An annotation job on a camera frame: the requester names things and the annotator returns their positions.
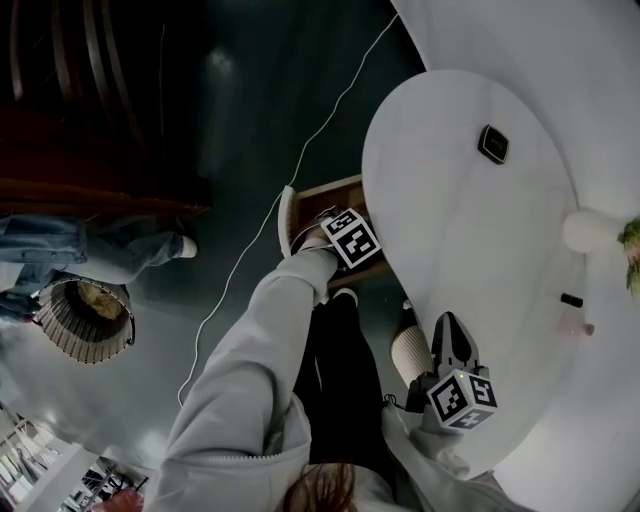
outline white sneaker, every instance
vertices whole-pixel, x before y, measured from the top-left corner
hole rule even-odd
[[[182,237],[182,252],[178,258],[195,258],[198,254],[198,246],[188,236]]]
[[[333,298],[335,299],[338,295],[348,295],[354,301],[356,301],[356,307],[358,307],[358,295],[351,288],[340,288],[333,296]]]

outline oval white tabletop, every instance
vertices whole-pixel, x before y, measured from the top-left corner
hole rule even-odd
[[[510,142],[504,165],[477,149],[491,124]],[[451,311],[488,366],[498,413],[457,453],[474,476],[529,433],[578,340],[559,335],[584,258],[565,248],[576,210],[568,173],[529,109],[501,85],[431,71],[395,89],[371,122],[362,175],[367,208],[427,339]]]

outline wire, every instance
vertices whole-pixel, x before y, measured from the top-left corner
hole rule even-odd
[[[387,30],[389,30],[391,28],[391,25],[393,25],[393,22],[396,20],[397,17],[398,17],[398,15],[396,14],[391,19],[389,24],[384,28],[384,30],[382,32],[380,32],[380,35],[376,38],[376,40],[373,42],[373,44],[366,51],[366,53],[364,54],[364,57],[362,57],[362,61],[360,62],[360,67],[358,67],[358,71],[356,71],[356,74],[353,77],[353,80],[351,80],[351,83],[349,84],[349,87],[347,87],[342,92],[342,94],[340,94],[340,96],[338,96],[338,99],[337,99],[337,101],[336,101],[336,103],[335,103],[335,105],[333,107],[333,110],[331,111],[331,114],[329,114],[329,117],[327,117],[327,120],[322,124],[322,126],[320,126],[320,128],[311,137],[309,137],[307,139],[307,142],[304,143],[304,146],[302,146],[302,151],[300,152],[300,158],[298,158],[298,164],[296,165],[296,170],[293,173],[293,177],[291,178],[291,181],[289,181],[289,183],[287,183],[287,186],[290,187],[296,181],[296,178],[298,177],[298,172],[300,171],[300,166],[302,165],[302,160],[304,158],[304,154],[307,151],[307,147],[309,146],[309,144],[318,135],[320,135],[322,130],[324,130],[326,128],[326,126],[329,124],[331,119],[333,119],[333,116],[337,112],[338,106],[340,105],[340,102],[342,101],[342,98],[344,98],[345,95],[351,89],[353,89],[353,86],[355,85],[356,80],[358,79],[358,76],[360,76],[360,72],[362,71],[362,68],[364,67],[364,63],[367,60],[367,57],[369,56],[369,54],[371,53],[373,48],[376,46],[376,44],[378,44],[378,41],[380,41],[380,39],[382,39],[382,36],[385,35]],[[215,315],[217,313],[218,309],[222,305],[222,302],[224,301],[225,297],[227,296],[227,291],[229,290],[229,283],[231,283],[231,279],[233,278],[233,275],[235,274],[235,272],[236,272],[238,266],[240,265],[240,263],[242,262],[242,259],[244,258],[244,255],[247,254],[249,249],[251,249],[251,247],[253,247],[253,245],[256,243],[256,241],[258,240],[258,238],[262,234],[262,231],[264,230],[264,227],[267,225],[267,222],[268,222],[269,218],[271,217],[271,214],[273,213],[274,208],[278,204],[278,201],[280,200],[280,196],[281,195],[282,195],[282,192],[280,192],[278,194],[278,196],[276,197],[275,201],[273,201],[273,204],[271,205],[271,208],[269,208],[269,211],[267,212],[267,216],[262,221],[262,224],[260,225],[260,229],[258,229],[258,232],[256,233],[256,236],[253,237],[253,240],[251,240],[251,242],[249,242],[249,245],[247,245],[244,248],[244,250],[242,251],[242,253],[240,253],[240,257],[238,258],[238,260],[236,261],[235,265],[231,269],[231,273],[229,274],[229,277],[227,278],[227,282],[224,285],[224,290],[222,291],[222,296],[220,297],[220,300],[218,300],[218,303],[211,310],[211,313],[209,313],[209,315],[200,324],[200,327],[198,327],[198,332],[196,334],[196,341],[195,341],[195,358],[193,360],[193,364],[191,365],[191,371],[189,372],[189,377],[187,377],[187,380],[184,381],[184,384],[182,384],[182,386],[180,386],[180,389],[178,390],[178,403],[180,404],[180,407],[182,407],[182,405],[183,405],[183,402],[182,402],[182,390],[189,384],[189,382],[191,382],[191,379],[193,378],[193,373],[195,372],[196,366],[198,364],[198,359],[199,359],[199,356],[200,356],[199,342],[200,342],[200,334],[202,334],[202,329],[204,328],[206,323],[209,320],[211,320],[213,315]]]

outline pink object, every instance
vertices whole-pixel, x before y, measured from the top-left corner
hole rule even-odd
[[[595,327],[593,324],[586,322],[581,309],[569,306],[560,319],[559,331],[567,336],[579,337],[583,334],[592,336]]]

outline dark floor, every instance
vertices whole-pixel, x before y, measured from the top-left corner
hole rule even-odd
[[[0,347],[0,401],[66,440],[147,467],[158,462],[178,412],[176,393],[191,366],[199,322],[290,180],[305,140],[395,14],[387,0],[192,3],[197,6],[176,12],[167,26],[168,65],[176,71],[165,92],[171,98],[170,156],[212,186],[213,206],[192,226],[200,255],[150,269],[130,287],[139,335],[113,361],[78,365],[35,327],[3,334]],[[423,70],[396,20],[331,124],[309,146],[294,188],[360,173],[364,138],[378,105]],[[197,373],[280,258],[274,216],[204,330]],[[360,296],[363,331],[383,391],[403,401],[389,356],[402,290],[389,275],[361,285]]]

